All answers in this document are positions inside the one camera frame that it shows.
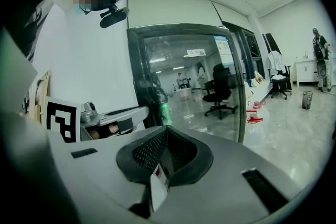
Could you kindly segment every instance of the ceiling light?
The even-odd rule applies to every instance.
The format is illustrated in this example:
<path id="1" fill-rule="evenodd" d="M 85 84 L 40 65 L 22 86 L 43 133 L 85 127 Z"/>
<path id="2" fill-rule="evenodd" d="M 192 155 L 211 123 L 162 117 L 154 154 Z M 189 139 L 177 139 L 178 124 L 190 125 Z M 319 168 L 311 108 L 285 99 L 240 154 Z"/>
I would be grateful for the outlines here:
<path id="1" fill-rule="evenodd" d="M 165 61 L 165 60 L 166 60 L 166 58 L 156 58 L 156 59 L 150 60 L 149 62 L 154 63 L 154 62 L 162 62 L 162 61 Z"/>

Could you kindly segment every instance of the white lab coat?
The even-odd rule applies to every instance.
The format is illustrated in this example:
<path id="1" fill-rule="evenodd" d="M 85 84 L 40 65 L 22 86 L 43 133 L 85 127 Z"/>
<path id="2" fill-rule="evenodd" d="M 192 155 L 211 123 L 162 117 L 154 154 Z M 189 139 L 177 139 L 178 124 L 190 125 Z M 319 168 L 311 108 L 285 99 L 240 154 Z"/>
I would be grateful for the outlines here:
<path id="1" fill-rule="evenodd" d="M 273 70 L 272 73 L 276 72 L 275 70 L 282 71 L 282 73 L 287 73 L 285 69 L 285 65 L 282 62 L 282 55 L 280 53 L 273 50 L 269 53 L 268 59 L 270 62 L 270 68 Z"/>

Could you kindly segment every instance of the black office chair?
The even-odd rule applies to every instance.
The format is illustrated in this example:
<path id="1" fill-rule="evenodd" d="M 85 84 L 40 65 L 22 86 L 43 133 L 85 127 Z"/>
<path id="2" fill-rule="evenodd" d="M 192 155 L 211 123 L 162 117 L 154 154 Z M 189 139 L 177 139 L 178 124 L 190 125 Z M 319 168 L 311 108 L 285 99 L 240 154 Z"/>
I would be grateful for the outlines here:
<path id="1" fill-rule="evenodd" d="M 278 71 L 278 74 L 285 76 L 284 79 L 273 79 L 270 73 L 270 69 L 268 69 L 269 77 L 271 78 L 271 83 L 273 83 L 273 88 L 271 90 L 271 98 L 274 98 L 275 92 L 280 92 L 285 96 L 285 100 L 287 100 L 287 95 L 285 92 L 289 92 L 292 95 L 291 85 L 290 85 L 290 66 L 285 66 L 286 73 L 282 71 Z"/>
<path id="2" fill-rule="evenodd" d="M 215 106 L 211 107 L 211 109 L 205 112 L 205 116 L 208 116 L 209 112 L 213 112 L 215 110 L 219 110 L 219 119 L 223 118 L 221 109 L 232 110 L 232 114 L 236 112 L 238 106 L 235 105 L 233 108 L 221 104 L 223 100 L 227 100 L 231 91 L 229 88 L 229 80 L 230 80 L 230 69 L 224 68 L 220 63 L 214 67 L 213 72 L 214 80 L 205 83 L 205 90 L 208 92 L 208 95 L 203 97 L 203 100 L 210 103 L 215 103 Z"/>

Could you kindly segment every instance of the sign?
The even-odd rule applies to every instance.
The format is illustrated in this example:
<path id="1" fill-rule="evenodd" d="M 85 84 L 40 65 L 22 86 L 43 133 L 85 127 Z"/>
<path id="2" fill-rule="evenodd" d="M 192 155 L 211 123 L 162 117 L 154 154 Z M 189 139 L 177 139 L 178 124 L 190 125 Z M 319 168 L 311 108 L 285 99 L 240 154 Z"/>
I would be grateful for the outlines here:
<path id="1" fill-rule="evenodd" d="M 232 65 L 234 62 L 227 38 L 222 36 L 214 36 L 214 39 L 216 41 L 218 52 L 221 56 L 220 58 L 222 60 L 222 64 Z"/>
<path id="2" fill-rule="evenodd" d="M 197 56 L 205 56 L 205 50 L 187 50 L 188 57 L 197 57 Z"/>
<path id="3" fill-rule="evenodd" d="M 47 97 L 42 125 L 59 132 L 66 143 L 80 141 L 81 104 Z"/>

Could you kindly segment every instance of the tiled floor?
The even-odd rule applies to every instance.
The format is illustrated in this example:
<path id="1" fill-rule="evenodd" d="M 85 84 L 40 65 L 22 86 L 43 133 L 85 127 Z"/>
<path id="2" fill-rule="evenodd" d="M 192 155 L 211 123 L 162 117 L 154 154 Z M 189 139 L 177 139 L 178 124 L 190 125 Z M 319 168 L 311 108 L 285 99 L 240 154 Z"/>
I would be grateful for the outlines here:
<path id="1" fill-rule="evenodd" d="M 266 105 L 259 111 L 265 118 L 261 124 L 245 129 L 244 144 L 286 172 L 300 187 L 304 188 L 322 171 L 333 146 L 331 139 L 336 120 L 336 96 L 322 93 L 316 86 L 294 85 L 292 96 L 284 100 L 282 96 L 269 96 Z M 302 92 L 313 91 L 310 110 L 304 110 Z M 238 104 L 237 94 L 233 93 L 230 104 Z M 239 111 L 218 112 L 208 117 L 204 112 L 209 103 L 202 100 L 200 92 L 195 91 L 192 98 L 181 101 L 178 95 L 169 98 L 174 126 L 187 127 L 211 135 L 231 140 L 238 139 Z"/>

